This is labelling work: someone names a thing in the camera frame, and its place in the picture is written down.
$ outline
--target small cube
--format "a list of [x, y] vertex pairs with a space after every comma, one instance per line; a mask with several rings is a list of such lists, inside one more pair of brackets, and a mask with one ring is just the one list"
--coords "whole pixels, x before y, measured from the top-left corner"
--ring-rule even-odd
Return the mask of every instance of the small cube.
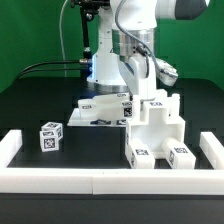
[[42, 131], [54, 130], [58, 135], [58, 140], [63, 138], [63, 128], [61, 123], [48, 122], [42, 126]]
[[40, 131], [40, 145], [43, 152], [59, 150], [57, 133], [54, 130]]

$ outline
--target black tabletop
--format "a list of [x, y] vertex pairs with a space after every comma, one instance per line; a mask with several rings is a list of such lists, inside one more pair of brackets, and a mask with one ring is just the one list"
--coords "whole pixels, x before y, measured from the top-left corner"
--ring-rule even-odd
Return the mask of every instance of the black tabletop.
[[[207, 80], [180, 79], [168, 94], [180, 93], [185, 143], [196, 169], [211, 169], [199, 148], [201, 131], [224, 144], [224, 91]], [[79, 78], [24, 78], [0, 94], [0, 138], [22, 129], [23, 146], [9, 167], [129, 168], [124, 128], [68, 127], [77, 100], [102, 92]], [[42, 153], [39, 131], [63, 123], [60, 150]], [[156, 168], [167, 168], [161, 160]], [[1, 223], [224, 223], [222, 196], [0, 194]]]

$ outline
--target green backdrop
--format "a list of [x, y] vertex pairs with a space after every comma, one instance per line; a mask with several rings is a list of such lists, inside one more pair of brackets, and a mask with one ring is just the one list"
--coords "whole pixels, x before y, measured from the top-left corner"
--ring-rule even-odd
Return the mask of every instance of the green backdrop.
[[[64, 0], [0, 1], [0, 92], [30, 64], [62, 59], [58, 22], [63, 3]], [[91, 47], [96, 51], [97, 20], [89, 27]], [[82, 57], [78, 8], [66, 7], [63, 32], [67, 59]], [[194, 21], [159, 20], [156, 55], [174, 65], [180, 77], [209, 79], [224, 89], [223, 41], [224, 1], [211, 0], [207, 11]], [[69, 75], [77, 76], [78, 72]]]

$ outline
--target cable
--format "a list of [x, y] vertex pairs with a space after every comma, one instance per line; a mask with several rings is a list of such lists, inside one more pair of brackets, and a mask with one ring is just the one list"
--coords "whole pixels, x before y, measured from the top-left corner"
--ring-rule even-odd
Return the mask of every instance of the cable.
[[146, 60], [146, 76], [145, 76], [145, 78], [147, 79], [149, 77], [149, 57], [148, 57], [147, 53], [145, 53], [145, 60]]
[[[68, 4], [69, 0], [65, 0], [62, 9], [61, 9], [61, 13], [60, 13], [60, 20], [59, 20], [59, 33], [60, 33], [60, 42], [61, 42], [61, 52], [62, 52], [62, 57], [63, 60], [66, 61], [66, 56], [65, 56], [65, 46], [64, 46], [64, 39], [63, 39], [63, 32], [62, 32], [62, 20], [63, 20], [63, 16], [64, 16], [64, 11], [65, 11], [65, 7]], [[65, 69], [65, 77], [67, 77], [67, 66], [66, 64], [64, 65], [64, 69]]]
[[30, 66], [26, 67], [20, 73], [29, 71], [29, 70], [31, 70], [33, 68], [40, 67], [40, 66], [43, 66], [43, 65], [61, 65], [61, 64], [65, 64], [66, 65], [66, 64], [75, 64], [75, 63], [79, 63], [79, 60], [70, 60], [70, 61], [44, 61], [44, 62], [40, 62], [40, 63], [37, 63], [37, 64], [30, 65]]
[[154, 53], [150, 50], [150, 48], [149, 48], [149, 47], [148, 47], [142, 40], [140, 40], [138, 37], [136, 37], [136, 36], [132, 35], [131, 33], [129, 33], [127, 30], [125, 30], [125, 29], [120, 25], [120, 22], [119, 22], [119, 14], [120, 14], [120, 11], [121, 11], [121, 9], [123, 8], [123, 6], [124, 6], [124, 4], [125, 4], [126, 1], [127, 1], [127, 0], [121, 0], [120, 4], [119, 4], [119, 6], [118, 6], [118, 8], [117, 8], [117, 10], [116, 10], [116, 13], [115, 13], [115, 23], [116, 23], [117, 27], [119, 28], [119, 30], [120, 30], [121, 32], [123, 32], [124, 34], [126, 34], [126, 35], [129, 36], [130, 38], [136, 40], [138, 43], [142, 44], [142, 46], [145, 47], [145, 48], [148, 50], [149, 54], [151, 55], [152, 60], [153, 60], [153, 62], [154, 62], [154, 64], [155, 64], [156, 69], [157, 69], [158, 71], [162, 71], [162, 69], [159, 67], [159, 65], [158, 65], [158, 63], [157, 63], [157, 61], [156, 61], [156, 57], [155, 57]]
[[57, 71], [80, 71], [85, 68], [58, 68], [58, 69], [33, 69], [29, 71], [25, 71], [23, 73], [19, 73], [13, 83], [15, 83], [17, 80], [19, 80], [22, 76], [28, 74], [28, 73], [33, 73], [33, 72], [57, 72]]

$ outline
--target black pole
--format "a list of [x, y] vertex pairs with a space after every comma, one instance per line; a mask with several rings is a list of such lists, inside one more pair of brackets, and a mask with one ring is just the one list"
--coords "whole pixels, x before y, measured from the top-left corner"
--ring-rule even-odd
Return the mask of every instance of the black pole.
[[82, 20], [82, 34], [83, 34], [83, 45], [84, 45], [83, 57], [90, 59], [92, 58], [92, 52], [90, 50], [90, 45], [89, 45], [89, 32], [88, 32], [87, 18], [86, 18], [86, 14], [83, 7], [80, 7], [80, 14], [81, 14], [81, 20]]

